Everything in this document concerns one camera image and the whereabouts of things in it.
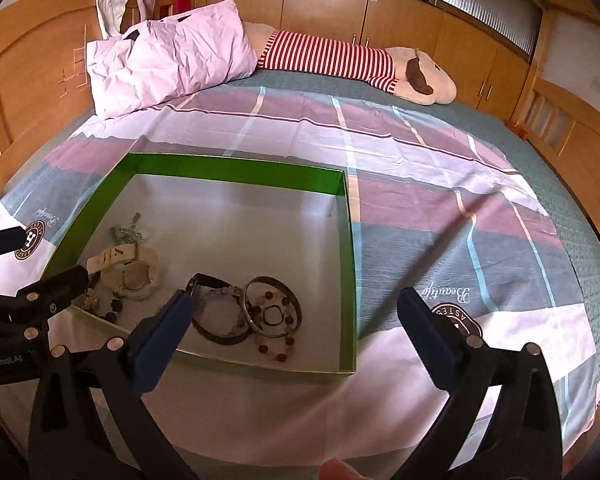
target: wooden headboard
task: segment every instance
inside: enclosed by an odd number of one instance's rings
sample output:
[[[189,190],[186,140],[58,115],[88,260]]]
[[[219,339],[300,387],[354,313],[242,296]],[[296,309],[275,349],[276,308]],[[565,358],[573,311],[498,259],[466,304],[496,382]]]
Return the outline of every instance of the wooden headboard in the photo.
[[[156,0],[154,18],[172,6]],[[138,1],[128,0],[123,31],[138,21]],[[101,38],[95,0],[20,0],[0,10],[0,192],[40,146],[93,107],[85,44]]]
[[[600,235],[600,112],[538,79],[524,110],[528,140],[571,188]]]

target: white watch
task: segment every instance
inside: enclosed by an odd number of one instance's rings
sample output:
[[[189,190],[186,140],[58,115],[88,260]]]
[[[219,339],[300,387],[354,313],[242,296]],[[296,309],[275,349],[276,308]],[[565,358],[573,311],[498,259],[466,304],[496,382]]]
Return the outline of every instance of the white watch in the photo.
[[[100,272],[102,283],[118,296],[144,300],[158,287],[158,255],[139,244],[104,249],[87,260],[87,272]]]

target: plush dog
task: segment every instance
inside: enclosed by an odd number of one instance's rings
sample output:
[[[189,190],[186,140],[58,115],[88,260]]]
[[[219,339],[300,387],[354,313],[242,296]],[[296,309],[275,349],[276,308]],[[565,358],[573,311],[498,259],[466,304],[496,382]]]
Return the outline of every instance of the plush dog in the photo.
[[[456,85],[425,52],[370,48],[243,22],[258,67],[358,79],[421,105],[448,104]]]

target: plaid bedspread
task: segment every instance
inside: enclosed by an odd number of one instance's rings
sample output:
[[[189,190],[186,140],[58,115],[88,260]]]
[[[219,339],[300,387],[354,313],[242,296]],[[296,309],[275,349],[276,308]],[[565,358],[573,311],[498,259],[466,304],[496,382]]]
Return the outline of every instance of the plaid bedspread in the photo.
[[[222,86],[122,118],[94,116],[0,201],[0,228],[45,226],[30,257],[0,256],[0,293],[40,278],[81,206],[128,152],[265,158],[347,173],[358,371],[340,384],[277,384],[172,364],[144,400],[200,475],[308,478],[339,456],[373,478],[390,476],[446,400],[395,315],[407,285],[432,308],[457,305],[446,314],[470,317],[491,346],[537,342],[564,445],[587,427],[600,382],[578,280],[546,211],[493,146],[426,114],[264,87]],[[104,337],[70,312],[54,319],[52,335],[72,350]],[[496,396],[489,393],[458,460],[476,449]]]

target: brown ear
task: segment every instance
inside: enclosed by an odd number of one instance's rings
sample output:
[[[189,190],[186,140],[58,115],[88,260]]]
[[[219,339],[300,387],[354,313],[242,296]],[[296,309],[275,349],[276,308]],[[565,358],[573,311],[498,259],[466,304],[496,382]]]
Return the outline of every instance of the brown ear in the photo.
[[[417,93],[424,95],[433,94],[433,88],[427,84],[427,78],[424,77],[422,70],[420,70],[419,58],[414,57],[413,59],[408,60],[407,70],[405,70],[405,72],[407,81]]]

